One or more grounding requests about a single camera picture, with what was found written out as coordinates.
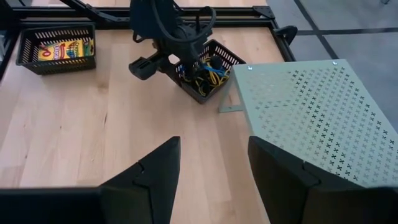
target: wooden table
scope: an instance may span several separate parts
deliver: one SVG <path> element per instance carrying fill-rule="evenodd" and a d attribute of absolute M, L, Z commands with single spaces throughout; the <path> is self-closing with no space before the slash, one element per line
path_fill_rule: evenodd
<path fill-rule="evenodd" d="M 129 0 L 87 1 L 128 6 Z M 253 6 L 263 0 L 179 0 L 181 6 Z M 56 5 L 36 0 L 37 5 Z M 265 28 L 214 29 L 247 63 L 282 62 Z M 15 65 L 0 86 L 0 187 L 99 185 L 171 136 L 181 136 L 172 223 L 268 223 L 247 157 L 240 112 L 218 114 L 220 94 L 199 105 L 166 75 L 147 81 L 127 65 L 154 53 L 129 30 L 98 30 L 97 69 L 39 77 Z"/>

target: black basket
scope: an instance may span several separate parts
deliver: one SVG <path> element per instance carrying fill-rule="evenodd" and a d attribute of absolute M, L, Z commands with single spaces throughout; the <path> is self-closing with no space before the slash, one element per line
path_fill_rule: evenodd
<path fill-rule="evenodd" d="M 62 41 L 83 39 L 94 41 L 93 55 L 60 60 L 38 61 L 39 45 Z M 17 65 L 22 65 L 38 75 L 76 72 L 96 67 L 95 27 L 92 24 L 82 26 L 46 27 L 22 31 L 17 57 Z"/>
<path fill-rule="evenodd" d="M 230 69 L 233 65 L 246 63 L 244 60 L 240 59 L 238 56 L 232 53 L 232 51 L 228 50 L 226 47 L 220 44 L 217 40 L 210 40 L 205 44 L 204 47 L 204 51 L 199 55 L 200 60 L 204 60 L 208 57 L 217 55 L 222 59 L 223 68 L 225 70 Z M 228 79 L 227 82 L 224 82 L 221 86 L 213 89 L 210 94 L 203 97 L 197 92 L 197 90 L 193 89 L 191 85 L 183 81 L 182 75 L 184 71 L 183 65 L 180 62 L 175 64 L 175 71 L 177 73 L 175 77 L 175 79 L 178 79 L 177 83 L 180 83 L 181 88 L 200 104 L 206 103 L 206 101 L 210 99 L 210 97 L 217 93 L 229 81 Z"/>

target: metal plate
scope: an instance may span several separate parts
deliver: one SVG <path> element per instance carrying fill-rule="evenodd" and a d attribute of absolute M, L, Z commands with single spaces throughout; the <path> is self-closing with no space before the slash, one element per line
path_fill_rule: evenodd
<path fill-rule="evenodd" d="M 363 187 L 398 185 L 398 135 L 346 60 L 250 66 L 232 72 L 254 135 Z"/>

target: crayola crayon box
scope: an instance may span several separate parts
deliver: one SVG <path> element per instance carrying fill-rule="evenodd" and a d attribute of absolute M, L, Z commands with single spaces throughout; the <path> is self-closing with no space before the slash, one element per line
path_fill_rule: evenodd
<path fill-rule="evenodd" d="M 48 44 L 39 49 L 38 60 L 60 60 L 93 55 L 93 41 L 83 40 L 64 41 Z"/>

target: tangled wires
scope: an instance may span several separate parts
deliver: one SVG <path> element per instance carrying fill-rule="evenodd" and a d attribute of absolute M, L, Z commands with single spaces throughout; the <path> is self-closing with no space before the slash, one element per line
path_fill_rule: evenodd
<path fill-rule="evenodd" d="M 229 69 L 225 70 L 222 63 L 219 56 L 208 57 L 197 66 L 194 76 L 186 77 L 183 72 L 182 78 L 190 83 L 201 96 L 206 97 L 229 79 Z"/>

